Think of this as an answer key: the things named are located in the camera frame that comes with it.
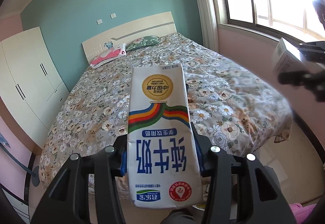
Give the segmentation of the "white small box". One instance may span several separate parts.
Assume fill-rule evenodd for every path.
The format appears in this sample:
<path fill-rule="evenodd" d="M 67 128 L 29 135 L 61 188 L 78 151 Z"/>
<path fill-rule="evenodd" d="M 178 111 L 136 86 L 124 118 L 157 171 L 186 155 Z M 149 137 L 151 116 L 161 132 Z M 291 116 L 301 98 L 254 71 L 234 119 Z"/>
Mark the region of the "white small box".
<path fill-rule="evenodd" d="M 286 39 L 281 38 L 272 55 L 273 72 L 285 73 L 307 70 L 303 54 Z"/>

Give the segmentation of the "white wardrobe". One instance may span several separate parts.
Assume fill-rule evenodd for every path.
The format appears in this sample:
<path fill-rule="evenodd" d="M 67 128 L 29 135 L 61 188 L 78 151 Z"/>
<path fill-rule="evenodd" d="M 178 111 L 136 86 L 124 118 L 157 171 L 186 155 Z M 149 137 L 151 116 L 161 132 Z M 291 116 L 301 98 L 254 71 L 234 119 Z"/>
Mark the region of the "white wardrobe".
<path fill-rule="evenodd" d="M 1 41 L 1 99 L 39 148 L 68 95 L 39 27 Z"/>

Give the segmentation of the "dark curved floor stand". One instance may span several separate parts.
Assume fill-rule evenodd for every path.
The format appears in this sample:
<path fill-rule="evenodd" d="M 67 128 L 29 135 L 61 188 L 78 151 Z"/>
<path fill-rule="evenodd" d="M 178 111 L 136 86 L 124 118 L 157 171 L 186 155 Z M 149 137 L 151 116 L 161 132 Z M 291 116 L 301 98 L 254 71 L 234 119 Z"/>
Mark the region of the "dark curved floor stand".
<path fill-rule="evenodd" d="M 1 149 L 15 162 L 17 163 L 27 174 L 31 176 L 32 184 L 37 187 L 40 184 L 39 178 L 39 166 L 36 166 L 33 170 L 26 167 L 19 160 L 17 160 L 6 148 L 6 143 L 1 143 Z"/>

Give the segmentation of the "pink quilted jacket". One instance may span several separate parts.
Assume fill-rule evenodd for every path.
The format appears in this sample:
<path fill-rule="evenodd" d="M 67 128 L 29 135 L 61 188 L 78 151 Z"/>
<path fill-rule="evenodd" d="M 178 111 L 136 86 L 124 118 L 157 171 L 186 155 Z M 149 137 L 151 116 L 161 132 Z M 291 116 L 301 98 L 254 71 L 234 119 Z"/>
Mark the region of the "pink quilted jacket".
<path fill-rule="evenodd" d="M 311 214 L 316 204 L 302 206 L 300 203 L 295 203 L 295 204 L 290 204 L 289 206 L 296 219 L 296 223 L 301 224 Z"/>

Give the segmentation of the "grey trousers left leg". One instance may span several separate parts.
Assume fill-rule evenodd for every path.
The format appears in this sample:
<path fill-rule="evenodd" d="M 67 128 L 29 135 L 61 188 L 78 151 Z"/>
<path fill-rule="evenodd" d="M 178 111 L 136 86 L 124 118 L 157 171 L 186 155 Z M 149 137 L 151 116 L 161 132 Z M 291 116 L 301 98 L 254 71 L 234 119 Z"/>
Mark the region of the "grey trousers left leg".
<path fill-rule="evenodd" d="M 203 212 L 194 208 L 171 210 L 161 224 L 201 223 Z"/>

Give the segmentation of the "white milk carton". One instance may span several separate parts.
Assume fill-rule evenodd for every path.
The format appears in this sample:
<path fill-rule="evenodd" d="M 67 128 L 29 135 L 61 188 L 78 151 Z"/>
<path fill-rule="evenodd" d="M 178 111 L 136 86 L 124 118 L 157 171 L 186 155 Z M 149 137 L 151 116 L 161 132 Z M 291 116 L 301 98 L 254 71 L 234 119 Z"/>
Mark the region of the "white milk carton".
<path fill-rule="evenodd" d="M 175 209 L 201 202 L 182 65 L 134 68 L 129 99 L 127 177 L 134 206 Z"/>

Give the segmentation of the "white trash bin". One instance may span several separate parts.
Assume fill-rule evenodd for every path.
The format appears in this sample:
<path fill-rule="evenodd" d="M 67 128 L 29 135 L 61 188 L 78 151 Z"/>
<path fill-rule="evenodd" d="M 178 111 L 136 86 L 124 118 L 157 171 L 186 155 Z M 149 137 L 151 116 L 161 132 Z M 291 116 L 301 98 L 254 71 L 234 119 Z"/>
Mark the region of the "white trash bin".
<path fill-rule="evenodd" d="M 197 209 L 197 210 L 204 211 L 205 208 L 206 208 L 206 203 L 203 202 L 203 203 L 200 203 L 200 204 L 195 204 L 192 207 Z"/>

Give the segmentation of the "pink white pillow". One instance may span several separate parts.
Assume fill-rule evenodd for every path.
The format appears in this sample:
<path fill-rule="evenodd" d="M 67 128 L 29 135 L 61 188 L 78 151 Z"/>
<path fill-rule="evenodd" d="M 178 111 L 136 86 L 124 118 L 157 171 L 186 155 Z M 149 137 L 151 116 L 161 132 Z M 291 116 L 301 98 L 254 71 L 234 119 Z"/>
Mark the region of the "pink white pillow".
<path fill-rule="evenodd" d="M 113 46 L 102 54 L 96 56 L 90 63 L 92 69 L 97 69 L 109 62 L 112 62 L 118 58 L 126 55 L 126 44 L 123 42 L 118 46 Z"/>

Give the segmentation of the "cream wooden headboard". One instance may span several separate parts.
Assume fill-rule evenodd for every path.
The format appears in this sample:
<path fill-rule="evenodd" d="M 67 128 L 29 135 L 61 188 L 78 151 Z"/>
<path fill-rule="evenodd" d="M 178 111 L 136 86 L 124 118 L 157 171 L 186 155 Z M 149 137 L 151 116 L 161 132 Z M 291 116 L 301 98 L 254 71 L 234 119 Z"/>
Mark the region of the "cream wooden headboard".
<path fill-rule="evenodd" d="M 136 19 L 106 30 L 82 42 L 82 46 L 85 57 L 90 63 L 97 55 L 107 50 L 107 47 L 104 46 L 105 43 L 112 42 L 116 46 L 124 42 L 128 45 L 143 36 L 162 37 L 176 32 L 175 22 L 169 11 Z"/>

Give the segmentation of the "green floral pillow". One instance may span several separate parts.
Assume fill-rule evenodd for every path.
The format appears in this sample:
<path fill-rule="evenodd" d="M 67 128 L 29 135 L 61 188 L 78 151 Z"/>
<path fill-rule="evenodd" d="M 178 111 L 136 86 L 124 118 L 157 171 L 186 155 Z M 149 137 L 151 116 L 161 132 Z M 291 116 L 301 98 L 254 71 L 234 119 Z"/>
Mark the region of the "green floral pillow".
<path fill-rule="evenodd" d="M 138 39 L 133 40 L 127 47 L 126 51 L 133 51 L 141 48 L 146 48 L 149 46 L 157 45 L 160 42 L 160 38 L 156 35 L 148 35 Z"/>

